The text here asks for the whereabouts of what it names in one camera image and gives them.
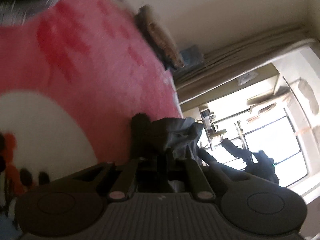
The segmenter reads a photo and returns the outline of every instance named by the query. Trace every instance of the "curtain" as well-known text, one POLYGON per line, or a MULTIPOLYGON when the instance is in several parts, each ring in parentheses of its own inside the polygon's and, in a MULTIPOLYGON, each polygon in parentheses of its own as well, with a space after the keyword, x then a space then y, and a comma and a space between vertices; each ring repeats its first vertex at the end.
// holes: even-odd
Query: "curtain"
POLYGON ((175 80, 180 103, 316 42, 302 25, 283 26, 204 55, 205 64, 175 80))

